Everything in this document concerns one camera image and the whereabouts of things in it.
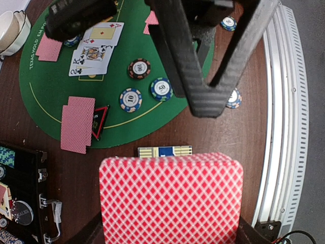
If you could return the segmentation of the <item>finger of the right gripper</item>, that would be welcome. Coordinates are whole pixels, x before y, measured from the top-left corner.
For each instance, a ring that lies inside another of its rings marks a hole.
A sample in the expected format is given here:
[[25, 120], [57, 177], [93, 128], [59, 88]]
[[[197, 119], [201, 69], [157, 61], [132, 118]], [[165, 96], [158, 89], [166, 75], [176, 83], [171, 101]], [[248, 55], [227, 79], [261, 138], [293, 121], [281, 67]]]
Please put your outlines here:
[[243, 8], [238, 25], [220, 66], [210, 82], [211, 87], [235, 87], [273, 17], [279, 1], [237, 1]]
[[192, 44], [182, 1], [146, 1], [155, 12], [159, 30], [165, 38], [193, 116], [217, 118], [226, 98], [209, 87], [203, 77], [197, 53]]

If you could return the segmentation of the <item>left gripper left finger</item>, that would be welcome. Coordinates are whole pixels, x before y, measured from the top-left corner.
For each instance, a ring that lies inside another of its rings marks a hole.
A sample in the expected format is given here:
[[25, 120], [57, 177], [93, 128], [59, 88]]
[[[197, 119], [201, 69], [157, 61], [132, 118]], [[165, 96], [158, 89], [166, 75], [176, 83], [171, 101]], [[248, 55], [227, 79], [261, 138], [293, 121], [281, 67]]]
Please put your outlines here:
[[102, 215], [98, 213], [87, 225], [85, 225], [75, 236], [68, 240], [72, 244], [104, 244], [104, 231]]

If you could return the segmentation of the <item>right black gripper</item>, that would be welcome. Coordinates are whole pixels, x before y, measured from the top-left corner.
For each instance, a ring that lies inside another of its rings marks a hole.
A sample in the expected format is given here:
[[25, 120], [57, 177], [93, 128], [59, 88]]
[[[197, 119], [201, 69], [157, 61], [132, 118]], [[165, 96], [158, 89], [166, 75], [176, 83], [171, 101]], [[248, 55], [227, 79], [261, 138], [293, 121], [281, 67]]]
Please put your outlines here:
[[48, 7], [48, 15], [45, 17], [45, 34], [50, 39], [66, 41], [116, 13], [114, 1], [54, 1]]

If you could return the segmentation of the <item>red card bottom player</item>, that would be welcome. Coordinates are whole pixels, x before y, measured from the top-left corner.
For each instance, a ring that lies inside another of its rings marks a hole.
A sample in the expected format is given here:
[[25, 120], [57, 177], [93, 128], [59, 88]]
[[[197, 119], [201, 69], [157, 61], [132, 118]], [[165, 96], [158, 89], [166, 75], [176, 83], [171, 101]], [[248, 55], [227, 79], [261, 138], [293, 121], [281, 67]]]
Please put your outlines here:
[[143, 34], [150, 35], [150, 32], [149, 32], [149, 26], [150, 25], [159, 25], [159, 21], [158, 21], [156, 15], [155, 15], [154, 11], [150, 11], [149, 16], [145, 20], [145, 27], [144, 27], [144, 30], [143, 30]]

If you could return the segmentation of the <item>red card player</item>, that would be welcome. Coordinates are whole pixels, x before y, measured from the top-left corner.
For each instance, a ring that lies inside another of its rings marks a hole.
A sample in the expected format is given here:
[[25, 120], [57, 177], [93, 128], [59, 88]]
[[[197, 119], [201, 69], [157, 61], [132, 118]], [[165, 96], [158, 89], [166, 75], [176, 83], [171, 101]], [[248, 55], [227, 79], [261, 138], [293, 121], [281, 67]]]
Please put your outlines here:
[[36, 51], [36, 56], [39, 61], [56, 62], [58, 60], [62, 42], [49, 39], [43, 34], [39, 46]]
[[155, 15], [154, 11], [150, 11], [149, 16], [145, 20], [145, 27], [144, 27], [144, 30], [143, 30], [143, 34], [150, 35], [150, 32], [149, 32], [149, 26], [150, 25], [159, 25], [159, 21], [158, 21], [156, 15]]

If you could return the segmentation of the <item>green blue chip top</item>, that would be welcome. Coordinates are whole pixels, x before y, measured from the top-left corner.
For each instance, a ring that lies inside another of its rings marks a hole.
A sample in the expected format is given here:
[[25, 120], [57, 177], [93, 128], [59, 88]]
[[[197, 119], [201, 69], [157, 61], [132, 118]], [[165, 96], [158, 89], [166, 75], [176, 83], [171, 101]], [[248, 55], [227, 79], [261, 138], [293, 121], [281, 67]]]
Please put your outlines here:
[[80, 39], [81, 39], [81, 35], [77, 35], [69, 40], [66, 40], [63, 42], [63, 44], [66, 46], [66, 47], [73, 47], [75, 45], [77, 45], [79, 42], [80, 42]]

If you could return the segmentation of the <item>red card top player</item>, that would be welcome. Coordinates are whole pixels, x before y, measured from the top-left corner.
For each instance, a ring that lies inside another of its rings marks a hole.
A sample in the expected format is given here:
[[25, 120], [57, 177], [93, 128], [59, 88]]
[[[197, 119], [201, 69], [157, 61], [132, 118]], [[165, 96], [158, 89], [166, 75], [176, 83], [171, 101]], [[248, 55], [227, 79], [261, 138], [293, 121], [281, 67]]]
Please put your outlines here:
[[56, 62], [58, 60], [62, 42], [49, 39], [43, 34], [39, 46], [36, 51], [36, 56], [39, 61]]

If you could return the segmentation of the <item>ace of diamonds card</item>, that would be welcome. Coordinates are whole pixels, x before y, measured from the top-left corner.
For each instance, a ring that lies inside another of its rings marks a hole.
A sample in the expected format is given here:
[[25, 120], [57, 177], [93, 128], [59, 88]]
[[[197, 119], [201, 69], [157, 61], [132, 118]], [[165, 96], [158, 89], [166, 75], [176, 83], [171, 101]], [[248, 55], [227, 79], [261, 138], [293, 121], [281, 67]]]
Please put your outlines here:
[[123, 27], [123, 22], [98, 23], [85, 32], [81, 43], [83, 45], [117, 46]]

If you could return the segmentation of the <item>king of clubs card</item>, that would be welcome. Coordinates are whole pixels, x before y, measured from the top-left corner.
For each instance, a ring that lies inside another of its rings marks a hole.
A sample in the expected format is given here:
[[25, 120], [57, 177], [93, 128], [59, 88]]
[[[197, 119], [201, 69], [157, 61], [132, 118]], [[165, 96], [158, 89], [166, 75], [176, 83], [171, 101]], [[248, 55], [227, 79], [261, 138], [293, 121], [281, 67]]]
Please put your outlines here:
[[87, 46], [83, 45], [76, 49], [79, 65], [106, 71], [113, 54], [114, 47], [111, 45]]

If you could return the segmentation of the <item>two of clubs card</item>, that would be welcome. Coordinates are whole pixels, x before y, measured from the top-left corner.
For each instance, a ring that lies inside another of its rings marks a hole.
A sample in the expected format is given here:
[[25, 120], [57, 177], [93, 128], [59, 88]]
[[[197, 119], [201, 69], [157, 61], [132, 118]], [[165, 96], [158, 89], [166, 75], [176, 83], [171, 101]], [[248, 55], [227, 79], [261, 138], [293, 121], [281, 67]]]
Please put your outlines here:
[[76, 49], [73, 52], [69, 76], [85, 76], [85, 75], [103, 75], [107, 73], [107, 68], [104, 67], [101, 61], [87, 60], [81, 57], [81, 50]]

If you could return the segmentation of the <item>brown black chip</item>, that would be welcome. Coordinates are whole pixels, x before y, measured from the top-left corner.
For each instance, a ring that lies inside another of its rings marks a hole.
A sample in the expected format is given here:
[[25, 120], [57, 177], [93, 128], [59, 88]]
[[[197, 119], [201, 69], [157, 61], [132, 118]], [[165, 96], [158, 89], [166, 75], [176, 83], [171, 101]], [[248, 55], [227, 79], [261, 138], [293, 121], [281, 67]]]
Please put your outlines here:
[[146, 78], [150, 74], [150, 72], [151, 63], [144, 58], [138, 58], [132, 61], [127, 68], [127, 73], [129, 74], [129, 76], [136, 80]]

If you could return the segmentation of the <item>blue tan ten chip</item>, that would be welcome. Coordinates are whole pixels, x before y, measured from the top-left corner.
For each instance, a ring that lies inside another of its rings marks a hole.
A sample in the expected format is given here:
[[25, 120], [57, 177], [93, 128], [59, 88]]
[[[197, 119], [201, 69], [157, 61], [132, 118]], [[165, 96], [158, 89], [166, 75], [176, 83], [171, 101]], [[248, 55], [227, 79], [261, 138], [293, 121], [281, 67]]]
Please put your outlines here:
[[133, 113], [140, 109], [142, 105], [142, 94], [136, 88], [127, 88], [121, 94], [119, 98], [120, 107], [128, 112]]

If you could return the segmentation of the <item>red-backed card deck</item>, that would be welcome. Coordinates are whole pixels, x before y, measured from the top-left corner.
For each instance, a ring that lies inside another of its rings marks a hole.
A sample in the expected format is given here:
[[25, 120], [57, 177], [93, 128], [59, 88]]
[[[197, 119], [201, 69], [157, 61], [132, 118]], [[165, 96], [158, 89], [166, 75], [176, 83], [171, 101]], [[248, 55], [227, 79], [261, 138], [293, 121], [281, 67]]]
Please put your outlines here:
[[106, 243], [234, 243], [243, 167], [221, 153], [107, 158], [99, 168]]

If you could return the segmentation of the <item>single red-backed card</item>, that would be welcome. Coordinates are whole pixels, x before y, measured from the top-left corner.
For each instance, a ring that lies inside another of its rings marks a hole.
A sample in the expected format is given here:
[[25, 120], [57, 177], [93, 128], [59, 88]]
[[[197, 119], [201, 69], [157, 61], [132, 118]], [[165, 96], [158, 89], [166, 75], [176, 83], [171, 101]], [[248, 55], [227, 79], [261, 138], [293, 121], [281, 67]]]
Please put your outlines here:
[[87, 138], [91, 134], [89, 112], [78, 106], [63, 105], [60, 148], [86, 154]]

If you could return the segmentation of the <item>red black all-in triangle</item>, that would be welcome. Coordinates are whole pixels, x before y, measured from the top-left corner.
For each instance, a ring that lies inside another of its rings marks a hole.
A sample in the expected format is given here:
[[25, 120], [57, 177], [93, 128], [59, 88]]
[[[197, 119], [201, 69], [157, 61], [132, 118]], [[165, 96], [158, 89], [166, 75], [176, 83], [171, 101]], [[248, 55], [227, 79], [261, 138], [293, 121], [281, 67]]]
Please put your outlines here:
[[110, 110], [110, 105], [104, 107], [96, 108], [93, 113], [93, 123], [92, 123], [92, 136], [99, 141], [101, 134], [103, 132], [108, 113]]

